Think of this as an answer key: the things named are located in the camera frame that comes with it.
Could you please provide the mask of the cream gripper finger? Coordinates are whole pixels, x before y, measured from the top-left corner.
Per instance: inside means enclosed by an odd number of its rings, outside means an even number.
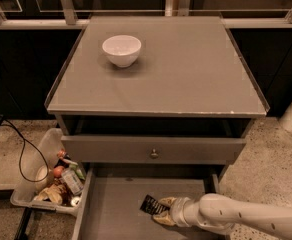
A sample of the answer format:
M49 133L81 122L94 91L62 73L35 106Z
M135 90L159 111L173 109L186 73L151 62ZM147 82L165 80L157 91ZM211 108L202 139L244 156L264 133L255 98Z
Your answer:
M160 214L153 215L152 218L155 222L157 222L161 225L165 225L165 226L174 226L175 225L175 222L171 218L168 211L164 211Z
M165 207L170 208L176 200L177 200L176 197L165 197L165 198L161 198L158 201L158 203Z

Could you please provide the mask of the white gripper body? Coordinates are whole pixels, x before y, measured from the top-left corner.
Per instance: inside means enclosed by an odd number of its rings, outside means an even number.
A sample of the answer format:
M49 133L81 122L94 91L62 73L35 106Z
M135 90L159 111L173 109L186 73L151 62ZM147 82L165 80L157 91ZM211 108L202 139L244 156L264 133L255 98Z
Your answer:
M198 226L198 212L198 202L188 197L177 198L170 208L170 216L178 227Z

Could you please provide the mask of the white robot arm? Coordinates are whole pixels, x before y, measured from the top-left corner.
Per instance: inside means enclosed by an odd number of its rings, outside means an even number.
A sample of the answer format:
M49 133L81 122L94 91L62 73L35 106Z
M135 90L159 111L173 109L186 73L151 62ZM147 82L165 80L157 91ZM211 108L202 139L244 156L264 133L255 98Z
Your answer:
M168 207L153 220L165 226L192 227L229 235L236 224L245 225L282 240L292 240L292 208L237 201L220 194L199 199L166 197Z

